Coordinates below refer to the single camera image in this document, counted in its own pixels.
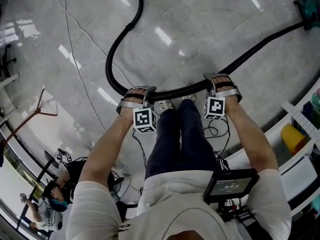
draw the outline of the white t-shirt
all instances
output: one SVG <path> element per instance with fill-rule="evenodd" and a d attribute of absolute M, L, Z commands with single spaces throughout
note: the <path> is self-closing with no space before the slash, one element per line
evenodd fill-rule
<path fill-rule="evenodd" d="M 41 216 L 41 222 L 35 222 L 39 230 L 49 230 L 48 220 L 50 218 L 52 208 L 41 198 L 38 200 L 38 214 Z"/>
<path fill-rule="evenodd" d="M 137 217 L 121 222 L 109 190 L 93 181 L 75 188 L 66 239 L 166 240 L 183 231 L 196 231 L 204 240 L 241 240 L 235 220 L 224 222 L 215 207 L 203 201 L 212 171 L 189 170 L 148 178 Z M 259 173 L 246 202 L 274 240 L 286 240 L 291 230 L 290 207 L 277 170 Z"/>

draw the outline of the black flexible hose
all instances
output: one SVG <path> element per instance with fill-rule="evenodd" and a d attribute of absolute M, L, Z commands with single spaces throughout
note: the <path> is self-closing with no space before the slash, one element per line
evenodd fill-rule
<path fill-rule="evenodd" d="M 112 73 L 112 60 L 114 58 L 116 49 L 118 48 L 120 42 L 126 34 L 134 28 L 134 26 L 137 24 L 138 20 L 140 19 L 140 16 L 142 14 L 142 11 L 144 9 L 144 0 L 139 0 L 138 10 L 133 18 L 133 20 L 125 26 L 125 29 L 121 32 L 121 34 L 117 37 L 117 39 L 114 41 L 113 45 L 111 46 L 109 53 L 106 57 L 105 62 L 105 75 L 106 79 L 108 80 L 110 86 L 120 95 L 125 96 L 128 92 L 128 89 L 123 87 L 120 83 L 117 82 L 117 80 L 114 77 L 114 74 Z"/>
<path fill-rule="evenodd" d="M 111 87 L 120 95 L 125 96 L 127 93 L 128 89 L 123 87 L 120 83 L 117 82 L 115 79 L 113 72 L 112 72 L 112 60 L 114 58 L 115 52 L 117 47 L 119 46 L 120 42 L 122 39 L 126 36 L 126 34 L 133 29 L 133 27 L 136 25 L 138 22 L 142 11 L 144 8 L 144 0 L 139 0 L 139 5 L 138 5 L 138 10 L 136 12 L 136 15 L 134 19 L 125 27 L 125 29 L 121 32 L 121 34 L 117 37 L 117 39 L 114 41 L 113 45 L 110 48 L 110 51 L 107 55 L 106 62 L 105 62 L 105 75 L 106 79 L 108 80 L 109 84 Z M 307 24 L 310 24 L 310 22 L 316 20 L 314 16 L 311 17 L 308 20 L 304 20 L 302 22 L 299 22 L 297 24 L 294 24 L 292 26 L 289 26 L 283 30 L 280 30 L 277 33 L 274 33 L 272 35 L 269 35 L 265 39 L 263 39 L 261 42 L 259 42 L 257 45 L 252 47 L 250 50 L 248 50 L 246 53 L 241 55 L 239 58 L 237 58 L 234 62 L 232 62 L 230 65 L 225 67 L 223 70 L 221 70 L 219 73 L 223 74 L 228 74 L 230 75 L 233 71 L 235 71 L 238 67 L 240 67 L 246 60 L 248 60 L 252 55 L 254 55 L 257 51 L 259 51 L 262 47 L 264 47 L 267 43 L 271 42 L 272 40 L 283 36 L 284 34 L 291 32 L 295 29 L 298 29 L 300 27 L 303 27 Z M 194 83 L 192 85 L 186 86 L 186 87 L 181 87 L 178 89 L 173 89 L 173 90 L 167 90 L 167 91 L 161 91 L 161 92 L 152 92 L 149 95 L 148 101 L 150 103 L 158 102 L 158 101 L 163 101 L 163 100 L 171 100 L 171 99 L 176 99 L 182 96 L 187 96 L 190 94 L 195 94 L 197 92 L 200 92 L 205 89 L 210 89 L 211 88 L 211 83 L 207 80 L 204 79 L 200 82 Z"/>

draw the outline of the wire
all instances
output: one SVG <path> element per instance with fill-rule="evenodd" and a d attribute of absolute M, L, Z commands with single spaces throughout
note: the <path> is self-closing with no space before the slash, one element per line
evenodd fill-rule
<path fill-rule="evenodd" d="M 120 191 L 120 189 L 121 189 L 121 182 L 119 182 L 119 184 L 120 184 L 120 186 L 119 186 L 118 191 L 117 191 L 117 192 L 115 192 L 115 193 L 113 193 L 111 196 L 114 196 L 114 195 L 116 195 L 116 194 L 118 194 L 118 193 L 119 193 L 119 191 Z"/>
<path fill-rule="evenodd" d="M 143 163 L 144 163 L 144 168 L 147 168 L 147 158 L 146 158 L 146 154 L 145 154 L 145 151 L 142 147 L 142 144 L 140 142 L 140 140 L 135 136 L 135 132 L 136 132 L 136 129 L 133 129 L 132 131 L 132 137 L 139 143 L 140 145 L 140 148 L 141 148 L 141 151 L 142 151 L 142 157 L 143 157 Z"/>
<path fill-rule="evenodd" d="M 139 193 L 139 195 L 142 196 L 141 188 L 140 188 L 140 190 L 138 190 L 138 189 L 136 189 L 135 187 L 133 187 L 132 185 L 129 185 L 129 188 L 131 188 L 132 190 L 135 190 L 137 193 Z"/>
<path fill-rule="evenodd" d="M 111 172 L 114 176 L 116 176 L 117 179 L 120 178 L 119 175 L 118 175 L 118 173 L 116 173 L 114 170 L 111 170 L 110 172 Z"/>
<path fill-rule="evenodd" d="M 92 107 L 92 110 L 93 110 L 93 112 L 94 112 L 97 120 L 99 121 L 99 124 L 100 124 L 101 128 L 104 130 L 104 132 L 106 132 L 106 129 L 104 128 L 101 120 L 99 119 L 99 117 L 98 117 L 98 115 L 97 115 L 96 110 L 94 109 L 94 106 L 93 106 L 93 104 L 92 104 L 92 102 L 91 102 L 91 100 L 90 100 L 90 98 L 89 98 L 87 88 L 86 88 L 86 86 L 85 86 L 85 84 L 84 84 L 84 81 L 83 81 L 83 79 L 82 79 L 82 77 L 81 77 L 81 74 L 80 74 L 80 71 L 79 71 L 79 68 L 78 68 L 78 64 L 77 64 L 76 59 L 75 59 L 75 56 L 74 56 L 73 46 L 72 46 L 72 42 L 71 42 L 71 38 L 70 38 L 70 29 L 69 29 L 69 23 L 68 23 L 68 17 L 67 17 L 67 15 L 68 15 L 71 19 L 73 19 L 74 22 L 76 23 L 76 25 L 78 26 L 78 28 L 79 28 L 84 34 L 86 34 L 86 35 L 89 37 L 89 39 L 91 40 L 91 42 L 93 43 L 93 45 L 94 45 L 95 47 L 97 47 L 97 48 L 99 49 L 99 51 L 100 51 L 105 57 L 107 57 L 107 55 L 106 55 L 106 54 L 104 53 L 104 51 L 94 42 L 94 40 L 91 38 L 91 36 L 90 36 L 86 31 L 84 31 L 84 30 L 80 27 L 80 25 L 79 25 L 79 23 L 77 22 L 77 20 L 70 15 L 70 13 L 69 13 L 68 10 L 67 10 L 67 2 L 66 2 L 66 0 L 63 0 L 63 2 L 64 2 L 64 7 L 62 6 L 62 4 L 61 4 L 61 2 L 60 2 L 59 0 L 56 0 L 56 1 L 59 3 L 60 7 L 64 10 L 66 27 L 67 27 L 67 34 L 68 34 L 69 43 L 70 43 L 70 46 L 71 46 L 71 55 L 72 55 L 72 58 L 73 58 L 73 60 L 74 60 L 74 64 L 75 64 L 75 66 L 76 66 L 76 69 L 77 69 L 78 75 L 79 75 L 79 77 L 80 77 L 80 81 L 81 81 L 81 83 L 82 83 L 82 86 L 83 86 L 83 89 L 84 89 L 84 91 L 85 91 L 86 97 L 87 97 L 87 99 L 88 99 L 88 101 L 89 101 L 89 103 L 90 103 L 90 105 L 91 105 L 91 107 Z M 114 63 L 112 63 L 112 65 L 114 65 L 115 68 L 117 68 L 117 69 L 119 70 L 119 72 L 122 74 L 122 76 L 123 76 L 124 79 L 127 81 L 127 83 L 132 87 L 133 85 L 129 82 L 129 80 L 126 78 L 125 74 L 121 71 L 121 69 L 118 68 L 118 66 L 115 65 Z M 120 173 L 126 168 L 126 162 L 125 162 L 125 159 L 124 159 L 124 157 L 121 155 L 120 152 L 119 152 L 119 155 L 120 155 L 120 157 L 121 157 L 122 160 L 123 160 L 123 168 L 120 170 L 120 172 L 119 172 L 119 174 L 120 174 Z"/>
<path fill-rule="evenodd" d="M 219 131 L 217 128 L 211 126 L 211 123 L 214 121 L 214 120 L 211 120 L 209 125 L 205 128 L 203 128 L 203 131 L 205 130 L 209 130 L 211 135 L 210 137 L 205 137 L 206 139 L 211 139 L 211 138 L 220 138 L 220 137 L 223 137 L 225 135 L 228 134 L 228 139 L 223 147 L 223 150 L 220 152 L 220 151 L 214 151 L 214 155 L 216 156 L 216 160 L 217 160 L 217 164 L 218 164 L 218 167 L 221 168 L 222 170 L 230 170 L 230 167 L 228 165 L 228 162 L 222 157 L 222 154 L 223 152 L 225 151 L 228 143 L 229 143 L 229 140 L 230 140 L 230 126 L 229 126 L 229 121 L 228 121 L 228 117 L 227 115 L 224 115 L 225 116 L 225 120 L 224 119 L 221 119 L 222 121 L 224 121 L 226 123 L 226 126 L 227 126 L 227 130 L 224 134 L 221 134 L 221 135 L 218 135 L 219 134 Z"/>
<path fill-rule="evenodd" d="M 59 0 L 56 0 L 56 1 L 59 3 L 60 7 L 61 7 L 62 9 L 64 9 L 64 11 L 68 14 L 68 16 L 69 16 L 71 19 L 74 20 L 74 22 L 75 22 L 75 24 L 77 25 L 77 27 L 78 27 L 85 35 L 87 35 L 87 37 L 91 40 L 91 42 L 93 43 L 93 45 L 94 45 L 105 57 L 107 57 L 106 53 L 95 43 L 95 41 L 94 41 L 94 40 L 92 39 L 92 37 L 88 34 L 88 32 L 86 32 L 85 30 L 83 30 L 83 29 L 80 27 L 78 21 L 77 21 L 73 16 L 70 15 L 70 13 L 69 13 L 68 10 L 67 10 L 66 0 L 64 0 L 64 6 L 65 6 L 65 7 L 63 7 L 63 5 L 61 4 L 61 2 L 60 2 Z M 125 76 L 125 74 L 122 72 L 122 70 L 121 70 L 116 64 L 112 63 L 112 65 L 115 66 L 115 68 L 120 72 L 120 74 L 123 76 L 123 78 L 125 79 L 125 81 L 130 85 L 130 87 L 133 87 L 133 85 L 129 82 L 129 80 L 127 79 L 127 77 Z"/>

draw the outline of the yellow cup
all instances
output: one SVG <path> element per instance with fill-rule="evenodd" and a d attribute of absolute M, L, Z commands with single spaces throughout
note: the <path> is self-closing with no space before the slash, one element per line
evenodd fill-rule
<path fill-rule="evenodd" d="M 307 138 L 289 123 L 282 128 L 281 139 L 292 155 L 298 153 L 307 142 Z"/>

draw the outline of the white cable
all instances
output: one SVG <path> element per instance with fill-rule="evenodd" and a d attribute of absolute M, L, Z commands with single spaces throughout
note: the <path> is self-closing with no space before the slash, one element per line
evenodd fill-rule
<path fill-rule="evenodd" d="M 100 51 L 105 57 L 107 57 L 107 55 L 105 54 L 105 52 L 95 43 L 95 41 L 92 39 L 92 37 L 91 37 L 85 30 L 83 30 L 83 29 L 80 27 L 80 25 L 79 25 L 79 23 L 77 22 L 77 20 L 70 15 L 70 13 L 68 12 L 68 10 L 65 8 L 65 7 L 67 7 L 66 0 L 64 0 L 64 6 L 65 6 L 65 7 L 63 7 L 63 5 L 61 4 L 61 2 L 60 2 L 59 0 L 56 0 L 56 1 L 59 3 L 60 7 L 61 7 L 62 9 L 64 9 L 64 11 L 68 14 L 68 16 L 69 16 L 71 19 L 74 20 L 74 22 L 75 22 L 75 24 L 78 26 L 78 28 L 79 28 L 84 34 L 86 34 L 86 35 L 88 36 L 88 38 L 91 40 L 91 42 L 93 43 L 93 45 L 94 45 L 96 48 L 98 48 L 99 51 Z M 129 82 L 129 80 L 127 79 L 127 77 L 125 76 L 125 74 L 122 72 L 122 70 L 121 70 L 116 64 L 112 63 L 112 65 L 115 66 L 115 68 L 116 68 L 117 70 L 119 70 L 119 72 L 121 73 L 121 75 L 123 76 L 123 78 L 126 80 L 126 82 L 129 84 L 129 86 L 130 86 L 130 87 L 133 87 L 133 85 Z"/>
<path fill-rule="evenodd" d="M 75 57 L 74 57 L 74 51 L 73 51 L 72 42 L 71 42 L 71 38 L 70 38 L 70 31 L 69 31 L 69 23 L 68 23 L 67 14 L 69 15 L 69 17 L 71 17 L 71 18 L 75 21 L 75 23 L 77 24 L 77 26 L 79 27 L 79 29 L 80 29 L 82 32 L 84 32 L 84 33 L 90 38 L 90 40 L 92 41 L 92 43 L 104 54 L 104 56 L 105 56 L 105 57 L 107 57 L 107 56 L 106 56 L 106 54 L 100 49 L 100 47 L 95 44 L 95 42 L 92 40 L 92 38 L 90 37 L 90 35 L 89 35 L 87 32 L 85 32 L 85 31 L 79 26 L 79 24 L 78 24 L 78 22 L 76 21 L 76 19 L 73 18 L 73 17 L 69 14 L 69 12 L 67 11 L 67 3 L 66 3 L 66 0 L 63 0 L 65 7 L 62 6 L 62 4 L 60 3 L 59 0 L 56 0 L 56 1 L 59 3 L 59 5 L 60 5 L 60 6 L 63 8 L 63 10 L 64 10 L 65 21 L 66 21 L 66 28 L 67 28 L 67 34 L 68 34 L 68 38 L 69 38 L 69 42 L 70 42 L 70 46 L 71 46 L 71 55 L 72 55 L 72 57 L 73 57 L 73 59 L 74 59 L 74 64 L 75 64 L 75 66 L 76 66 L 76 69 L 77 69 L 78 75 L 79 75 L 79 77 L 80 77 L 80 81 L 81 81 L 81 83 L 82 83 L 82 86 L 83 86 L 83 89 L 84 89 L 84 91 L 85 91 L 86 97 L 87 97 L 87 99 L 88 99 L 88 101 L 89 101 L 89 103 L 90 103 L 90 105 L 91 105 L 91 107 L 92 107 L 92 110 L 93 110 L 96 118 L 98 119 L 98 121 L 99 121 L 102 129 L 104 130 L 104 132 L 106 132 L 106 129 L 105 129 L 104 126 L 102 125 L 102 123 L 101 123 L 101 121 L 100 121 L 100 119 L 99 119 L 99 117 L 98 117 L 98 115 L 97 115 L 97 113 L 96 113 L 96 111 L 95 111 L 95 109 L 94 109 L 94 106 L 93 106 L 93 104 L 92 104 L 92 102 L 91 102 L 91 100 L 90 100 L 90 98 L 89 98 L 87 88 L 86 88 L 86 86 L 85 86 L 85 84 L 84 84 L 84 81 L 82 80 L 82 77 L 81 77 L 81 74 L 80 74 L 80 71 L 79 71 L 79 68 L 78 68 L 78 64 L 77 64 L 76 59 L 75 59 Z M 120 68 L 118 68 L 115 64 L 113 64 L 113 65 L 121 72 L 121 74 L 123 75 L 123 77 L 125 78 L 125 80 L 126 80 L 126 81 L 128 82 L 128 84 L 132 87 L 132 85 L 130 84 L 130 82 L 128 81 L 128 79 L 127 79 L 126 76 L 124 75 L 124 73 L 120 70 Z M 119 155 L 121 156 L 121 158 L 122 158 L 122 160 L 123 160 L 123 168 L 120 170 L 120 172 L 119 172 L 119 174 L 120 174 L 120 173 L 126 168 L 126 162 L 125 162 L 125 159 L 124 159 L 124 157 L 122 156 L 122 154 L 121 154 L 120 152 L 119 152 Z"/>

